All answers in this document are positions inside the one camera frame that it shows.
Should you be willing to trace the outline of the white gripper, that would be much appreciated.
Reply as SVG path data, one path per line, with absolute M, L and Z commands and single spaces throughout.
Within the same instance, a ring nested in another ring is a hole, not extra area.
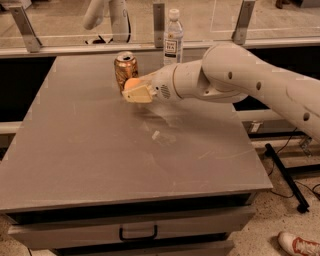
M 181 97 L 174 86 L 174 73 L 178 64 L 171 64 L 141 77 L 146 84 L 125 89 L 123 97 L 129 103 L 151 103 L 153 100 L 161 102 L 178 102 Z

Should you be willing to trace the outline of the white robot arm behind glass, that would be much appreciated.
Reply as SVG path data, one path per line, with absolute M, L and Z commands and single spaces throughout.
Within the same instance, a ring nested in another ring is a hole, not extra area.
M 100 25 L 106 10 L 109 11 L 112 41 L 128 43 L 131 38 L 131 25 L 126 0 L 90 0 L 83 18 L 83 27 L 92 30 Z

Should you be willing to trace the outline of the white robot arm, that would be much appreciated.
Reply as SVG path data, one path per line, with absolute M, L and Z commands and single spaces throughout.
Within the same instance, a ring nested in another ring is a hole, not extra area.
M 271 65 L 234 43 L 216 43 L 199 60 L 130 78 L 122 95 L 130 103 L 235 103 L 251 96 L 320 142 L 320 81 Z

